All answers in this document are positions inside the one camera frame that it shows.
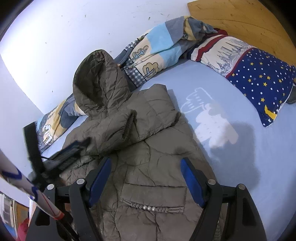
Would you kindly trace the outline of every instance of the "pillowcase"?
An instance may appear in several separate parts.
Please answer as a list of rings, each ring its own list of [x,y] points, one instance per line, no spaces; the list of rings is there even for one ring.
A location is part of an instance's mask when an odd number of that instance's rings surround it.
[[[272,124],[291,93],[295,67],[219,31],[206,38],[187,58],[228,79],[257,109],[263,126]]]
[[[85,115],[76,104],[73,94],[52,111],[35,122],[40,152],[52,145],[79,116]]]

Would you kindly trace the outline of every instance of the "quilted fabric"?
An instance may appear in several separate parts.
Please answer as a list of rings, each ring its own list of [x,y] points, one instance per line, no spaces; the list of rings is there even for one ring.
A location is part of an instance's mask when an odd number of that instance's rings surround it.
[[[111,158],[111,174],[92,210],[104,239],[189,240],[202,209],[187,190],[180,161],[187,156],[208,178],[215,176],[166,87],[131,94],[112,57],[97,50],[79,66],[73,93],[89,117],[64,146],[88,136],[92,142],[61,177],[71,184],[96,168],[102,156]],[[223,225],[221,214],[215,240]]]

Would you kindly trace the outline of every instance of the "wall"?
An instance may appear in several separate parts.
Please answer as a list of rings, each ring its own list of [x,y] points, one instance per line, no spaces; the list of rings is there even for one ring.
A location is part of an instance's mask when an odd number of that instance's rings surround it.
[[[31,171],[22,128],[42,116],[42,112],[30,101],[8,72],[0,56],[0,148],[10,161],[24,174]],[[26,194],[10,186],[0,178],[0,191],[26,206]]]
[[[81,61],[96,49],[116,57],[159,23],[189,15],[190,0],[34,0],[0,42],[16,83],[47,113],[72,93]]]

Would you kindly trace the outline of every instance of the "fitted sheet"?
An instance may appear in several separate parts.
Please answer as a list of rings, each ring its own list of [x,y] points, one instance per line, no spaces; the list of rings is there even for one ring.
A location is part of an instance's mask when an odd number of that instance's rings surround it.
[[[166,85],[175,108],[185,115],[218,182],[246,185],[268,240],[276,241],[296,211],[296,104],[285,104],[275,122],[263,127],[256,109],[237,88],[191,60],[179,61],[138,90],[156,83]],[[85,119],[79,117],[42,155],[61,150],[67,134]]]

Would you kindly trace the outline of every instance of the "red object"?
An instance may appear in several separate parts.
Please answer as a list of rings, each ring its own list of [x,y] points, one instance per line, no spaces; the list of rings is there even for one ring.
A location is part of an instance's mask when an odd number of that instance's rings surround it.
[[[17,241],[25,241],[29,227],[29,218],[26,218],[17,229]]]
[[[196,62],[200,62],[200,60],[202,59],[202,55],[205,53],[205,52],[208,52],[213,46],[215,43],[217,43],[220,39],[222,38],[225,38],[227,37],[227,35],[222,35],[222,36],[219,36],[217,38],[214,38],[212,39],[211,41],[209,41],[206,46],[200,48],[198,50],[198,54],[197,54],[197,57],[196,57]]]

